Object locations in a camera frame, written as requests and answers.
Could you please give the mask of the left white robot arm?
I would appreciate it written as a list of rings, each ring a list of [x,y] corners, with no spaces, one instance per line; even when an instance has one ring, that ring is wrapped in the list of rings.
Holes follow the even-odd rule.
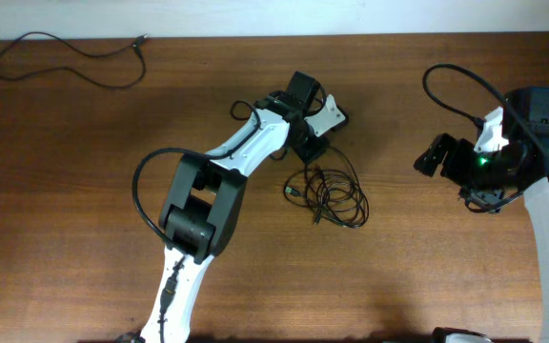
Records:
[[[206,153],[176,149],[181,158],[157,221],[142,209],[140,174],[133,175],[132,201],[164,244],[164,268],[148,322],[120,341],[187,341],[202,280],[234,234],[249,176],[280,150],[314,161],[329,145],[327,132],[349,121],[335,98],[300,71],[286,90],[243,105],[249,113],[239,119],[242,127],[219,147]]]

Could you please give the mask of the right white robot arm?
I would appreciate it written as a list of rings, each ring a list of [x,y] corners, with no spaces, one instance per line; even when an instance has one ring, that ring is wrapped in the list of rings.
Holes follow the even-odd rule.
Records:
[[[505,100],[485,117],[477,142],[442,133],[414,167],[458,185],[460,198],[474,213],[496,213],[523,198],[538,250],[539,339],[549,342],[549,88],[510,91]]]

